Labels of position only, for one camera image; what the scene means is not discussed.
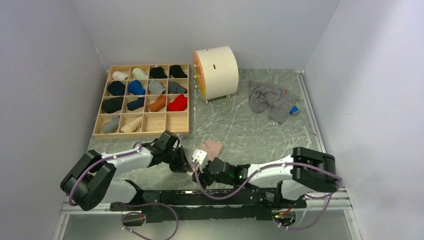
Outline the pink beige underwear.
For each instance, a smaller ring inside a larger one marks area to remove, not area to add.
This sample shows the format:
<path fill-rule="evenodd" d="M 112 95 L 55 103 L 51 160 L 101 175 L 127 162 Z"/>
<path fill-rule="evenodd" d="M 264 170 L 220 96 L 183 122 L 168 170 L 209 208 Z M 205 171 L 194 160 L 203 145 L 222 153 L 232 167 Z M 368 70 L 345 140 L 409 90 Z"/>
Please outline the pink beige underwear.
<path fill-rule="evenodd" d="M 221 151 L 224 147 L 224 144 L 215 140 L 206 140 L 202 142 L 199 149 L 206 152 L 208 159 L 213 161 L 215 158 L 218 158 L 221 154 Z"/>

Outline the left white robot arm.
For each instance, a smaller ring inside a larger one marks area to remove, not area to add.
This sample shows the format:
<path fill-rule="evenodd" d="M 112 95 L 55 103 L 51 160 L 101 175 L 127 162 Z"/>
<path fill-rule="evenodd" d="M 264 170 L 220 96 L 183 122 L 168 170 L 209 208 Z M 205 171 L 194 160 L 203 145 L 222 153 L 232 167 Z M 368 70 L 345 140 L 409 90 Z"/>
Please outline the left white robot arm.
<path fill-rule="evenodd" d="M 154 199 L 132 180 L 115 181 L 124 173 L 165 163 L 173 173 L 192 171 L 178 136 L 164 131 L 151 142 L 136 142 L 129 150 L 116 153 L 87 151 L 60 183 L 68 204 L 90 211 L 100 203 L 116 203 L 137 210 Z"/>

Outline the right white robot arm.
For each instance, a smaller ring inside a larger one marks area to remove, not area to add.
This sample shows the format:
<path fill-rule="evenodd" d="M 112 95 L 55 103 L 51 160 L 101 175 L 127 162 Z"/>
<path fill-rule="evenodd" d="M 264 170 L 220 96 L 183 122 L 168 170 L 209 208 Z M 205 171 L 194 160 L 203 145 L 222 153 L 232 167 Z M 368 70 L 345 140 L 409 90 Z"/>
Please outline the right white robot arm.
<path fill-rule="evenodd" d="M 291 155 L 278 160 L 245 165 L 232 165 L 219 158 L 210 160 L 205 151 L 196 149 L 192 163 L 194 179 L 207 197 L 225 200 L 244 188 L 277 184 L 279 191 L 274 199 L 282 208 L 311 191 L 334 193 L 343 180 L 336 174 L 334 156 L 305 147 L 295 147 Z M 210 195 L 205 188 L 213 183 L 233 186 L 235 191 L 225 196 Z"/>

